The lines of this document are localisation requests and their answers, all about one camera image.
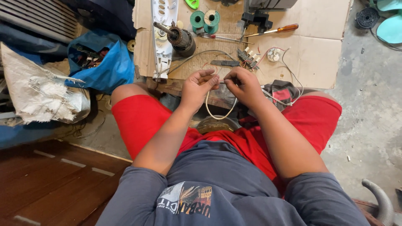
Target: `t-shirt print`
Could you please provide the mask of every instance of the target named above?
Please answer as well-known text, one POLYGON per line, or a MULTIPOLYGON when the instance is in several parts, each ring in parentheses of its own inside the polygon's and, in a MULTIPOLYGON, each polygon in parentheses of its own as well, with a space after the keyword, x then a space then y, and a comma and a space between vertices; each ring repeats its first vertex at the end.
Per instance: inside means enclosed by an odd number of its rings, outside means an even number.
POLYGON ((211 211, 211 186, 193 186, 181 182, 163 190, 157 201, 157 208, 166 208, 172 214, 201 214, 209 218, 211 211))

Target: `solder wire spool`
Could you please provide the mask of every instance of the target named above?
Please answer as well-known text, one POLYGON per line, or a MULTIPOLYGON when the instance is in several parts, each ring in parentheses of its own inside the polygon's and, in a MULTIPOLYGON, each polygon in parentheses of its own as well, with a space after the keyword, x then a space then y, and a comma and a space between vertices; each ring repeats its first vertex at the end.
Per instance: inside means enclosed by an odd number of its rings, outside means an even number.
POLYGON ((202 11, 195 11, 190 16, 190 23, 193 26, 194 33, 197 33, 197 30, 204 27, 204 13, 202 11))
POLYGON ((204 15, 204 31, 208 34, 216 33, 220 18, 218 11, 208 10, 204 15))

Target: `radiator vent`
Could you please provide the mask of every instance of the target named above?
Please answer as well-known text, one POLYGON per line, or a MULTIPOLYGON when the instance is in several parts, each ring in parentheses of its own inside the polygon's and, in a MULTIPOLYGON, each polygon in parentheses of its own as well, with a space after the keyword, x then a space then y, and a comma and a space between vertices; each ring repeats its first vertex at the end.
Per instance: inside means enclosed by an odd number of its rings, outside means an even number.
POLYGON ((64 43, 77 34, 73 11, 57 0, 0 0, 0 19, 64 43))

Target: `screwdriver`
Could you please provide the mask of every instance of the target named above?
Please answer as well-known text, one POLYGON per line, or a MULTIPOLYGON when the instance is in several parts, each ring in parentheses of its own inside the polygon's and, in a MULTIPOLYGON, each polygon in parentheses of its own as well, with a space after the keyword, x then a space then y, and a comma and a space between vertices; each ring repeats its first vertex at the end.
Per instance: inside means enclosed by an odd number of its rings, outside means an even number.
POLYGON ((257 35, 263 35, 263 34, 268 34, 268 33, 280 33, 280 32, 285 32, 285 31, 294 31, 299 28, 299 24, 292 24, 284 27, 280 27, 276 30, 272 31, 265 31, 264 33, 257 33, 257 34, 252 34, 252 35, 245 35, 243 38, 251 37, 251 36, 257 36, 257 35))
POLYGON ((200 36, 203 37, 203 38, 210 38, 210 39, 220 38, 220 39, 227 39, 227 40, 238 41, 238 42, 243 42, 243 43, 248 43, 248 44, 254 44, 254 43, 251 43, 251 42, 240 41, 240 40, 236 40, 236 39, 229 39, 229 38, 225 38, 225 37, 211 35, 211 34, 208 34, 208 33, 201 33, 200 36))

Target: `wooden floor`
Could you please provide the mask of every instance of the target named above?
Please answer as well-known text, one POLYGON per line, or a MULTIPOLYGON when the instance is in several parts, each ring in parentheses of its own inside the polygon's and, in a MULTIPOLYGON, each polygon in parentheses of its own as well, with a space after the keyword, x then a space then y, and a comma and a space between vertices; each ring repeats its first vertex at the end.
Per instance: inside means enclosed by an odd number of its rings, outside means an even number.
POLYGON ((51 140, 0 151, 0 225, 95 225, 131 163, 51 140))

